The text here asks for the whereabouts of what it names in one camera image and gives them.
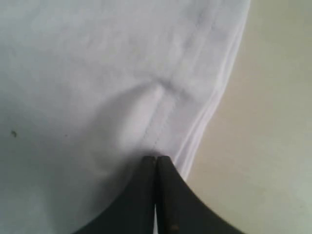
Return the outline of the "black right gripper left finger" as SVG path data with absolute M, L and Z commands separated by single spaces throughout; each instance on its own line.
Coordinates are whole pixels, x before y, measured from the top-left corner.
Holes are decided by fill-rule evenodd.
M 124 191 L 77 234 L 152 234 L 156 158 L 145 156 Z

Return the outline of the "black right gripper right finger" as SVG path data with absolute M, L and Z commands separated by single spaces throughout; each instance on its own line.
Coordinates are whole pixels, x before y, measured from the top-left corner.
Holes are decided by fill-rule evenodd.
M 156 161 L 156 215 L 159 234 L 240 234 L 189 188 L 170 157 Z

